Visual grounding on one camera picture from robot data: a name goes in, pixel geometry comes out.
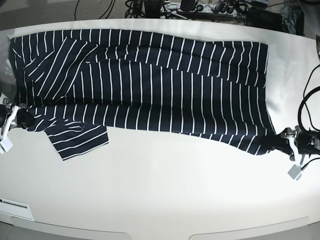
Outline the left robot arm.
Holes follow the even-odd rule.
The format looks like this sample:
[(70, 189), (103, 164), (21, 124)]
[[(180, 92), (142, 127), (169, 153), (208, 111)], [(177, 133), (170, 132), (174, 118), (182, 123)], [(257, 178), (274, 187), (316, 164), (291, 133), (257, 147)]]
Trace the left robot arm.
[(320, 129), (320, 93), (312, 94), (301, 113), (304, 97), (320, 85), (320, 60), (314, 39), (283, 33), (269, 42), (266, 71), (266, 107), (274, 133), (262, 139), (262, 148), (273, 151), (276, 145), (289, 149), (280, 133), (301, 121), (307, 131)]

